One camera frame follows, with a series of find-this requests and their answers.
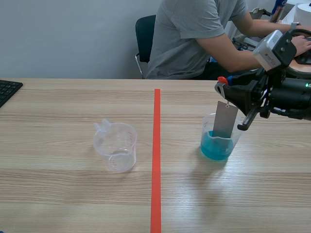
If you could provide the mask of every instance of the hand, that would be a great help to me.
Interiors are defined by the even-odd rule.
[[[306,40],[303,35],[294,37],[292,39],[292,43],[297,49],[296,57],[302,55],[308,50],[311,50],[311,41]]]

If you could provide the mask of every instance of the blue liquid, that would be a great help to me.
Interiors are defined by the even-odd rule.
[[[210,136],[213,135],[213,131],[208,132]],[[213,160],[225,160],[233,151],[233,141],[212,139],[208,134],[204,134],[201,140],[201,151],[203,154]]]

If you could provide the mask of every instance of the red button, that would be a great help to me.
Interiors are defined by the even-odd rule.
[[[228,80],[225,77],[218,77],[218,82],[229,85]]]

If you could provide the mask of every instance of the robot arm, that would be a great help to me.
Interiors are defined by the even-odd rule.
[[[258,113],[263,118],[273,113],[311,120],[311,80],[286,77],[286,68],[296,55],[291,40],[300,33],[311,35],[299,29],[273,32],[254,50],[263,68],[216,84],[215,90],[246,115],[240,130],[248,130]]]

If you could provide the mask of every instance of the clear plastic measuring cup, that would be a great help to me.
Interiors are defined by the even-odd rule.
[[[225,160],[231,155],[242,135],[242,131],[238,130],[238,124],[241,123],[240,117],[237,117],[235,121],[231,138],[213,137],[215,117],[216,114],[214,113],[203,119],[201,151],[210,159]]]
[[[128,124],[94,123],[94,149],[102,156],[109,171],[121,173],[130,170],[136,162],[137,132]]]

